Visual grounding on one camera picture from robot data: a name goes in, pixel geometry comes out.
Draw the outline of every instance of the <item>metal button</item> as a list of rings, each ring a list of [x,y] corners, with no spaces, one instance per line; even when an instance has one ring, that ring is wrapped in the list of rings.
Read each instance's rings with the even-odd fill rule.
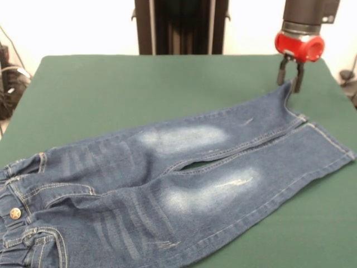
[[[12,219],[20,219],[21,217],[21,210],[19,210],[18,208],[13,208],[10,211],[10,217]]]

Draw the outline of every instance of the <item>jeans pocket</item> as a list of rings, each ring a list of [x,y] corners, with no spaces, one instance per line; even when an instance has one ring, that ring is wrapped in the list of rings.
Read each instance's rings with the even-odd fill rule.
[[[31,251],[30,263],[27,264],[30,268],[61,267],[58,247],[53,236],[39,238]]]

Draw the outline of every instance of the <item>blue denim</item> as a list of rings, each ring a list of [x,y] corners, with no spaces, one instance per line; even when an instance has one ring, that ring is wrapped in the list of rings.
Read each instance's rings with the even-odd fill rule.
[[[286,107],[290,88],[8,165],[0,267],[182,267],[222,248],[356,158]]]

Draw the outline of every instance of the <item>green table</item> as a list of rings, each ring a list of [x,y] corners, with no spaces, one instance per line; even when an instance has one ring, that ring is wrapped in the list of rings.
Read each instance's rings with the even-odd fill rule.
[[[0,165],[122,128],[231,106],[276,89],[279,55],[45,57],[0,142]],[[288,77],[295,74],[290,64]],[[289,106],[357,151],[357,113],[326,64]],[[194,267],[357,267],[357,164],[305,187]]]

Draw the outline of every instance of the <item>white wall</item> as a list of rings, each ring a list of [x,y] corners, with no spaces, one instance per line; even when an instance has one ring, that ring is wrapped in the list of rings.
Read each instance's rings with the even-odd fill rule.
[[[276,53],[274,38],[281,27],[285,0],[230,0],[224,54]],[[45,55],[138,55],[134,0],[4,1],[0,24],[13,39],[24,64],[34,73]],[[324,59],[337,79],[350,69],[357,53],[357,1],[341,0],[333,25],[321,31]],[[0,33],[0,39],[8,44]],[[11,54],[13,62],[18,63]]]
[[[2,10],[13,11],[0,24],[32,74],[45,55],[139,53],[134,0],[3,1]]]

